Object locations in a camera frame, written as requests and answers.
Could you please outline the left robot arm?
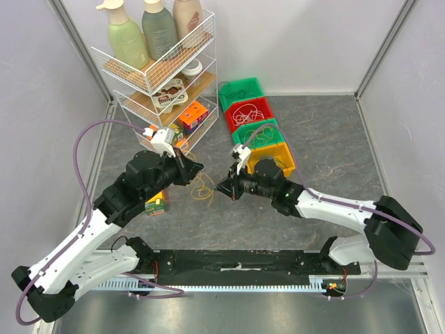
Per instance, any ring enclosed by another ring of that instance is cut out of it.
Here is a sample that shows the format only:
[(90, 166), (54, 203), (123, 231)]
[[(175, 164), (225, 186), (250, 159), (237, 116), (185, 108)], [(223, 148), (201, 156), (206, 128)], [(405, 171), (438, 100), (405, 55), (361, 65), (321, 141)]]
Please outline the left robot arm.
[(19, 266), (11, 274), (38, 318), (47, 323), (60, 319), (82, 294), (114, 275), (152, 268), (154, 251), (133, 237), (104, 259), (83, 262), (109, 237), (145, 210), (145, 203), (174, 184), (186, 186), (204, 168), (174, 148), (173, 156), (143, 150), (126, 164), (125, 171), (104, 189), (92, 210), (50, 254), (31, 267)]

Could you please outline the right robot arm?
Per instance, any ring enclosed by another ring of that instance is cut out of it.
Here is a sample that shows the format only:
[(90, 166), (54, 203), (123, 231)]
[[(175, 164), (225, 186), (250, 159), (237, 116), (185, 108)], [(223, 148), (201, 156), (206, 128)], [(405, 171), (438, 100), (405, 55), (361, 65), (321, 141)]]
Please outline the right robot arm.
[(256, 163), (253, 172), (233, 164), (216, 190), (238, 200), (244, 193), (269, 198), (280, 214), (312, 218), (356, 232), (352, 237), (330, 237), (318, 256), (320, 269), (336, 273), (353, 262), (378, 260), (404, 271), (410, 265), (423, 232), (420, 224), (394, 198), (358, 201), (305, 189), (288, 180), (272, 160)]

